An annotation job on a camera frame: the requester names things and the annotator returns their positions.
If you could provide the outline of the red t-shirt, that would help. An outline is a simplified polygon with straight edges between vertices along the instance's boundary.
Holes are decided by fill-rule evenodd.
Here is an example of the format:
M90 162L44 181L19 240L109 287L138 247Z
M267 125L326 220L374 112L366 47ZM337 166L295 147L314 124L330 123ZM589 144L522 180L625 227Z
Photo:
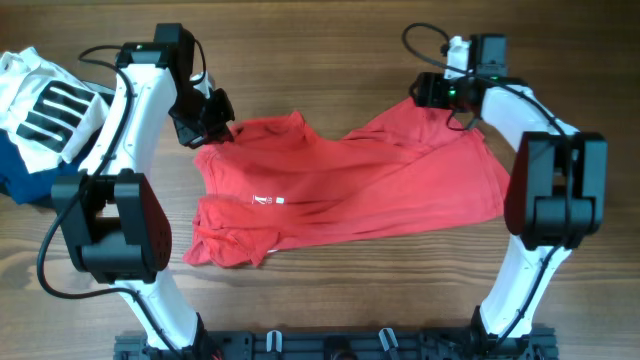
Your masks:
M236 125L196 155L206 192L184 261L259 265L270 253L499 217L509 182L477 130L404 100L339 140L302 114Z

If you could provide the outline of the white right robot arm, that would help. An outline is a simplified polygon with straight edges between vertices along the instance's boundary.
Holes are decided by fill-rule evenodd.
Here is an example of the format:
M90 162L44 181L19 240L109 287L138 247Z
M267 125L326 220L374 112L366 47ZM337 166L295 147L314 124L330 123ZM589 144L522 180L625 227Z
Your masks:
M603 222L608 142L559 120L511 78L423 72L409 95L419 107L474 114L516 152L504 200L509 245L474 314L470 344L476 353L514 351L530 342L532 317L557 268Z

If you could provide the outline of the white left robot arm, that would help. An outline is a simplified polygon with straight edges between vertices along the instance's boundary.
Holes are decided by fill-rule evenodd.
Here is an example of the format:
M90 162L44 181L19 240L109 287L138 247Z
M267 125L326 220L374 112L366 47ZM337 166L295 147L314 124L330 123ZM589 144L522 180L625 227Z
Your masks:
M168 268L171 227L147 176L166 118L179 143L191 149L232 138L227 94L207 73L193 72L202 51L197 40L124 44L110 66L119 84L100 137L80 172L53 187L57 216L38 253L38 282L67 300L119 294L145 333L135 339L135 350L118 341L117 359L212 359L219 353ZM56 232L74 267L100 289L67 293L50 285L45 260Z

